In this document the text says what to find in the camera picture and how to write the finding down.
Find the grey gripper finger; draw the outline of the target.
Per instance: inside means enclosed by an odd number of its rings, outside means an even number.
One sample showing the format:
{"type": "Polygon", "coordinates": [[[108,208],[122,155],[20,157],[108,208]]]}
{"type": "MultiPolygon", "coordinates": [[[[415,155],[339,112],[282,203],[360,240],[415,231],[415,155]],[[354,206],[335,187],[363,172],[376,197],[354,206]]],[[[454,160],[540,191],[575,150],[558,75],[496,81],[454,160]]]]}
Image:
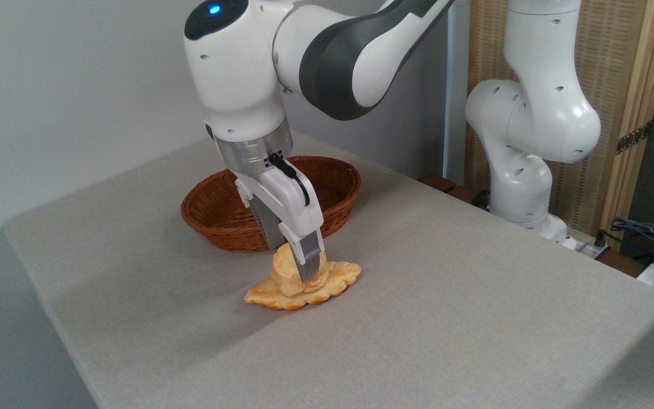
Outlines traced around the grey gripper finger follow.
{"type": "Polygon", "coordinates": [[[286,224],[280,224],[279,230],[289,243],[301,281],[309,282],[320,270],[320,253],[324,251],[320,229],[306,236],[297,235],[286,224]]]}
{"type": "Polygon", "coordinates": [[[262,236],[270,249],[278,249],[284,243],[284,236],[279,230],[280,220],[272,210],[256,194],[247,187],[238,187],[244,207],[249,208],[254,215],[262,236]]]}

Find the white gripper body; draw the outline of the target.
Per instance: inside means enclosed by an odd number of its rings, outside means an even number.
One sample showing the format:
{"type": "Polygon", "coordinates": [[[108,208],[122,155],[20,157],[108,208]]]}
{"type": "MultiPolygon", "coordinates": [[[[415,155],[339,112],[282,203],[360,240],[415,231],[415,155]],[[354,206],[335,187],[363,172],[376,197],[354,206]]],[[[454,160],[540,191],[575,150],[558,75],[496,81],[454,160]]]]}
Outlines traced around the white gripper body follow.
{"type": "Polygon", "coordinates": [[[263,161],[266,170],[250,176],[235,173],[238,187],[256,194],[280,220],[299,236],[322,226],[324,217],[311,182],[289,161],[263,161]]]}

